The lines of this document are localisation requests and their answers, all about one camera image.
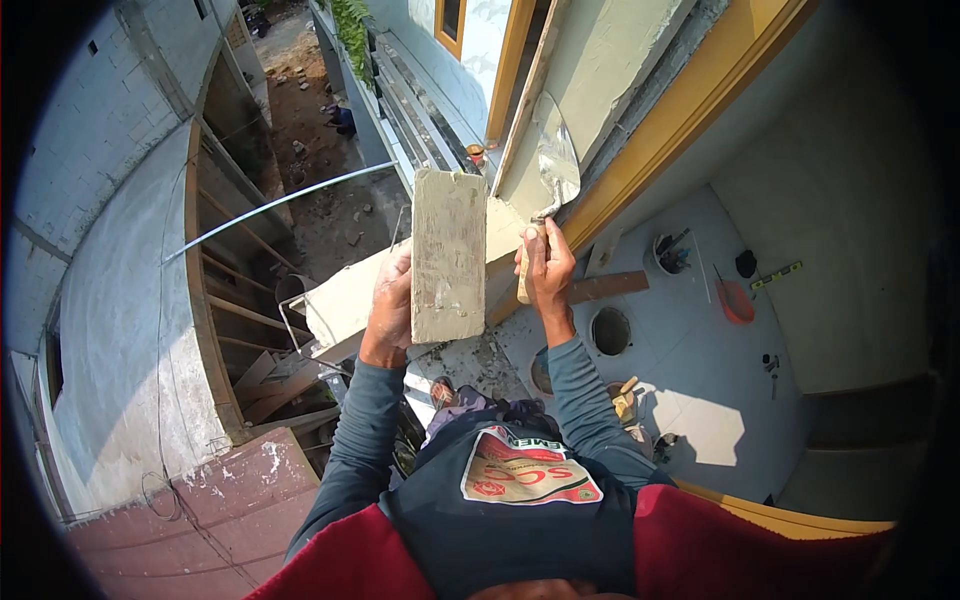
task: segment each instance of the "red cloth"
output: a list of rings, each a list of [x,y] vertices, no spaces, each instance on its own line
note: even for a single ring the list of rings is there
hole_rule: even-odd
[[[644,600],[845,597],[858,589],[888,533],[789,540],[698,496],[647,486],[634,514],[636,591]],[[435,596],[374,504],[328,525],[247,596],[317,597]]]

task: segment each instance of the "red dustpan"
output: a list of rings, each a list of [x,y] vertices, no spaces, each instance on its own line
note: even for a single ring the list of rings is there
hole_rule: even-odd
[[[714,281],[717,286],[717,296],[723,305],[723,312],[731,323],[749,324],[754,321],[754,306],[750,304],[746,292],[736,281]]]

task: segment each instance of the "trowel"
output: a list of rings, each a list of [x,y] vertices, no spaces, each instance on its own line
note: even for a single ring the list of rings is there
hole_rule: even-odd
[[[537,142],[537,162],[540,167],[540,181],[553,195],[553,203],[534,213],[530,224],[537,228],[537,235],[543,244],[547,244],[546,225],[547,217],[557,214],[560,207],[570,202],[580,193],[580,163],[577,153],[573,150],[573,140],[566,129],[564,118],[553,97],[546,91],[540,94],[537,105],[534,107],[534,122],[540,132],[540,141]],[[516,299],[524,304],[530,303],[527,296],[527,268],[530,259],[526,248],[520,259],[520,281],[516,286]]]

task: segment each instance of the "worker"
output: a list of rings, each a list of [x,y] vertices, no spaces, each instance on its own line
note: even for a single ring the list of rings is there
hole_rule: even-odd
[[[411,249],[397,247],[374,287],[316,502],[286,565],[250,598],[806,596],[785,569],[853,589],[876,536],[791,545],[681,492],[643,456],[574,329],[573,254],[551,219],[546,231],[546,244],[523,231],[515,262],[519,273],[525,248],[556,421],[541,403],[454,395],[440,380],[438,405],[465,410],[433,428],[416,470],[388,490],[411,346]]]

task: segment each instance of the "sandal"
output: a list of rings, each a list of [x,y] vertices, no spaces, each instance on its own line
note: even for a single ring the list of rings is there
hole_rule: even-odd
[[[430,386],[430,399],[433,401],[433,407],[436,410],[453,406],[453,384],[445,375],[441,375],[433,380]]]

